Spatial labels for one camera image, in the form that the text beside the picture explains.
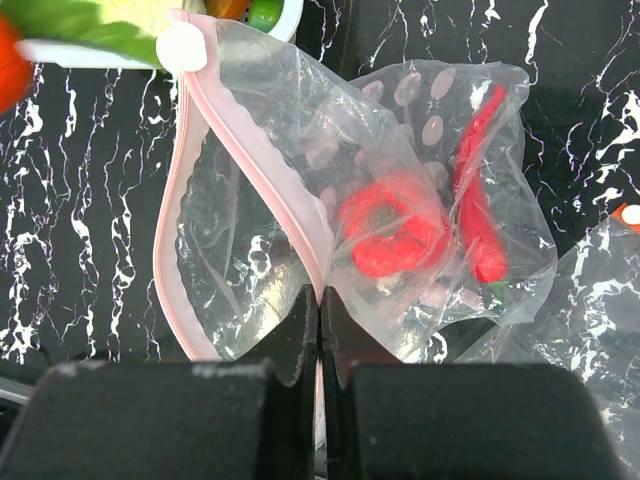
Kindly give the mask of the long red chili pepper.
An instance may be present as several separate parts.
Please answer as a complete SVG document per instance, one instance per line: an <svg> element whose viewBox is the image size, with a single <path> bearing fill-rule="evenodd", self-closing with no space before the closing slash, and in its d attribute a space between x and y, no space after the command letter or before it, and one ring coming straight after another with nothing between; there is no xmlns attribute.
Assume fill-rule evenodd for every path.
<svg viewBox="0 0 640 480"><path fill-rule="evenodd" d="M467 124L457 148L453 178L459 235L471 273L479 283L489 287L500 304L504 302L508 260L483 187L478 154L505 96L506 89L496 86Z"/></svg>

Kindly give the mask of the clear pink zip bag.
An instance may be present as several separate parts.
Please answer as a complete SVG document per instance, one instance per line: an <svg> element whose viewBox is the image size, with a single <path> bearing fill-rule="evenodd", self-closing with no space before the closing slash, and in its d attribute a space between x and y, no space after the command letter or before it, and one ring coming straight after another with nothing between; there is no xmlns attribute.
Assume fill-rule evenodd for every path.
<svg viewBox="0 0 640 480"><path fill-rule="evenodd" d="M347 81L182 9L156 49L179 80L154 281L188 358L240 357L302 287L402 360L455 322L534 318L558 255L522 172L525 70L410 60Z"/></svg>

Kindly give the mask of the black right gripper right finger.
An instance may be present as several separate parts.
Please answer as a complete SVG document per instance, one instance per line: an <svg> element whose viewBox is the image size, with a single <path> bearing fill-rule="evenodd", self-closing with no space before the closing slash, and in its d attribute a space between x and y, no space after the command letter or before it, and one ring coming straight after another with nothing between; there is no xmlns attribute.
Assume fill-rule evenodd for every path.
<svg viewBox="0 0 640 480"><path fill-rule="evenodd" d="M542 364L405 364L328 288L319 307L332 479L622 479L596 405Z"/></svg>

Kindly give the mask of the red bell pepper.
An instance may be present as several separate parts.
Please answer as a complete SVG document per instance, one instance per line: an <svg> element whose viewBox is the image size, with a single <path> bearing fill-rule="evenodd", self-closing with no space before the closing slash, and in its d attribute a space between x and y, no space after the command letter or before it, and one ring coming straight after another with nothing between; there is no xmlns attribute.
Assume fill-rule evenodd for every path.
<svg viewBox="0 0 640 480"><path fill-rule="evenodd" d="M374 180L346 198L339 219L355 266L373 278L426 271L451 255L452 227L426 173Z"/></svg>

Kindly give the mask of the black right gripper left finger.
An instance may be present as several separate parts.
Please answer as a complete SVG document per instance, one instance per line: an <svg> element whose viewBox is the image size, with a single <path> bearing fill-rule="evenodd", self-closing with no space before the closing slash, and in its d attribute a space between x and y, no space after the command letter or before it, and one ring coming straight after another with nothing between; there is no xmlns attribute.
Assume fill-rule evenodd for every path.
<svg viewBox="0 0 640 480"><path fill-rule="evenodd" d="M310 479L318 307L232 362L50 369L9 434L13 479Z"/></svg>

